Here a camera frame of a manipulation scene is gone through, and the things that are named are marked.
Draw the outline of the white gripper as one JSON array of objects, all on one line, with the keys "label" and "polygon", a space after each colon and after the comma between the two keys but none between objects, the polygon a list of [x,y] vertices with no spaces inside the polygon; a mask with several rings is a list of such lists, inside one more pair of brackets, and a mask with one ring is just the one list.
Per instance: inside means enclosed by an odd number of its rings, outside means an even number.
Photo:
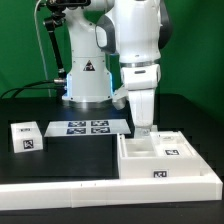
[{"label": "white gripper", "polygon": [[124,88],[128,92],[134,126],[141,128],[141,137],[147,137],[153,124],[155,90],[161,78],[160,65],[123,67],[121,75]]}]

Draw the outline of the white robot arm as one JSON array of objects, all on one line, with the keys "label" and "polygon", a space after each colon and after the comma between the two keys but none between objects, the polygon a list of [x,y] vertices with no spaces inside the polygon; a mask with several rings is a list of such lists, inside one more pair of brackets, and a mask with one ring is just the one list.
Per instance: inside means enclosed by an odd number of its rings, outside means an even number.
[{"label": "white robot arm", "polygon": [[66,101],[97,103],[111,98],[116,108],[129,105],[134,136],[150,132],[154,96],[161,78],[160,49],[170,38],[164,0],[92,0],[88,11],[107,9],[97,23],[85,9],[65,10],[72,68]]}]

